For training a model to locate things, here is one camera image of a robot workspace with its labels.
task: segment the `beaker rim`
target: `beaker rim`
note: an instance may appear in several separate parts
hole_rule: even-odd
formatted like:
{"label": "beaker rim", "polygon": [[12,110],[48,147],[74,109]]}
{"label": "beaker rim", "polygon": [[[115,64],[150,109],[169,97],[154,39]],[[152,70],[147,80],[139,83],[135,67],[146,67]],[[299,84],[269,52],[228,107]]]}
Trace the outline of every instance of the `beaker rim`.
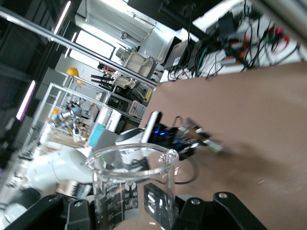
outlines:
{"label": "beaker rim", "polygon": [[[124,150],[124,149],[138,149],[138,148],[147,148],[148,150],[157,150],[160,152],[166,152],[171,157],[170,161],[165,165],[154,169],[148,169],[144,171],[138,172],[115,172],[108,169],[98,169],[93,166],[94,161],[103,156],[108,154],[109,152],[117,151],[117,150]],[[159,175],[169,171],[179,160],[179,155],[174,149],[167,149],[159,145],[150,144],[150,143],[137,143],[137,144],[126,144],[126,145],[116,145],[107,147],[101,150],[94,152],[91,156],[86,159],[86,165],[94,172],[99,175],[103,175],[107,178],[112,179],[145,179],[151,176]]]}

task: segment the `table surface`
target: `table surface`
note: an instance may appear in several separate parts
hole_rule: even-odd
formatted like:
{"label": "table surface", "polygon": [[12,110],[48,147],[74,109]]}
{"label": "table surface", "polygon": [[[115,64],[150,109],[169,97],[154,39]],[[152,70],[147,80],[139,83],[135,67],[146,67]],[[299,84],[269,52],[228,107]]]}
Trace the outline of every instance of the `table surface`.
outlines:
{"label": "table surface", "polygon": [[[200,148],[192,157],[199,176],[176,185],[176,194],[212,200],[234,193],[268,229],[307,228],[307,65],[160,83],[140,124],[163,113],[171,126],[190,117],[224,144],[221,153]],[[188,160],[177,180],[191,177]]]}

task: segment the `brown table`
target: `brown table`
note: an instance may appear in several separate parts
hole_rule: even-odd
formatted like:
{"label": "brown table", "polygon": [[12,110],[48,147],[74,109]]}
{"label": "brown table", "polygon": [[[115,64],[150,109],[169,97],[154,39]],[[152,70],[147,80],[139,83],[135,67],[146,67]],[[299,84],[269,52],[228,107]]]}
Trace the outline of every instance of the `brown table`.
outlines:
{"label": "brown table", "polygon": [[[224,143],[193,158],[199,177],[176,185],[176,194],[212,200],[234,193],[268,229],[307,229],[307,65],[305,62],[160,83],[145,116],[163,112],[162,123],[191,117]],[[181,162],[182,178],[192,174]]]}

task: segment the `glass beaker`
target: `glass beaker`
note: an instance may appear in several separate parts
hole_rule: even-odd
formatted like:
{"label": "glass beaker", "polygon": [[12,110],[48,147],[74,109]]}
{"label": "glass beaker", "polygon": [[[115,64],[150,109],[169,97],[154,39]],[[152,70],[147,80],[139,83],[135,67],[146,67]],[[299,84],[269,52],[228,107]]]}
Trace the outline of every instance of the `glass beaker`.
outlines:
{"label": "glass beaker", "polygon": [[176,220],[178,153],[154,144],[112,146],[86,164],[93,173],[98,230],[170,230]]}

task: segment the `yellow helmet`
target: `yellow helmet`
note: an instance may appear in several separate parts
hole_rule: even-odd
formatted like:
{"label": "yellow helmet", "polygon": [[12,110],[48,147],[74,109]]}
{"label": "yellow helmet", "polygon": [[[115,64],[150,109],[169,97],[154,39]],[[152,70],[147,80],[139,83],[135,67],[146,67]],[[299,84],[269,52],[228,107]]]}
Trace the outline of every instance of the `yellow helmet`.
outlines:
{"label": "yellow helmet", "polygon": [[70,67],[66,73],[71,76],[77,76],[77,77],[79,76],[79,71],[75,67]]}

